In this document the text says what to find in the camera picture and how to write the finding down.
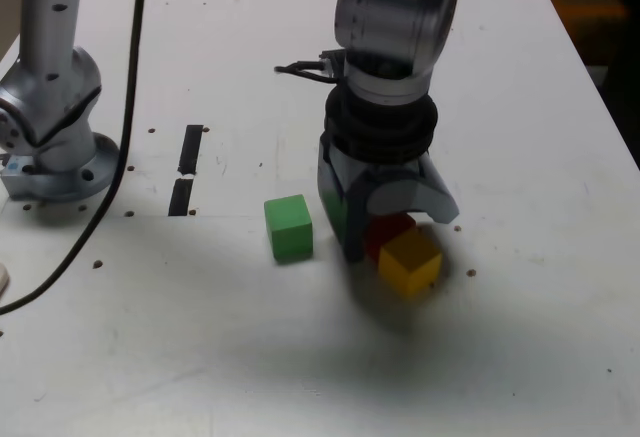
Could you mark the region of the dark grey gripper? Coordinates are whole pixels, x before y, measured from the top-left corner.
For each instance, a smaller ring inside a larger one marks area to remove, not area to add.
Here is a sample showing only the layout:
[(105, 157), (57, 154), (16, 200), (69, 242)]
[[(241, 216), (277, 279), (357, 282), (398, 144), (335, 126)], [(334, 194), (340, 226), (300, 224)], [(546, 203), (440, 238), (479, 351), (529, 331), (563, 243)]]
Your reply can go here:
[[(371, 194), (368, 172), (376, 179)], [(459, 215), (459, 208), (429, 155), (401, 165), (373, 164), (348, 156), (329, 137), (321, 137), (317, 183), (324, 211), (349, 263), (365, 257), (369, 213), (426, 213), (440, 224), (449, 224)]]

